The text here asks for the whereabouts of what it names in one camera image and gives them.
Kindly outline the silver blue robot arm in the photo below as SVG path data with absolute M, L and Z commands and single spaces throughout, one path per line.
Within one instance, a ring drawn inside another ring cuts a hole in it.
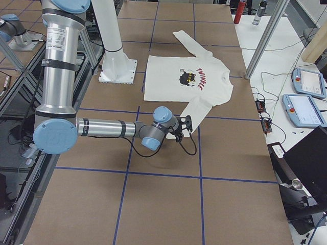
M 1 38 L 13 51 L 32 51 L 38 43 L 45 42 L 42 34 L 30 33 L 15 14 L 1 16 Z
M 86 11 L 92 7 L 104 47 L 102 82 L 132 83 L 137 61 L 123 51 L 113 1 L 42 1 L 42 18 L 47 25 L 43 95 L 35 112 L 33 140 L 47 154 L 70 150 L 77 138 L 137 137 L 142 145 L 157 150 L 167 134 L 183 138 L 179 117 L 164 107 L 155 109 L 154 121 L 143 122 L 77 118 L 73 108 L 78 38 L 85 28 Z

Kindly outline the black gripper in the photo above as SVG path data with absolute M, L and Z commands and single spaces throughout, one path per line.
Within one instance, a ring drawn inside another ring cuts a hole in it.
M 183 139 L 182 125 L 181 123 L 177 123 L 175 126 L 169 128 L 169 133 L 172 135 L 173 139 L 176 142 L 180 142 Z

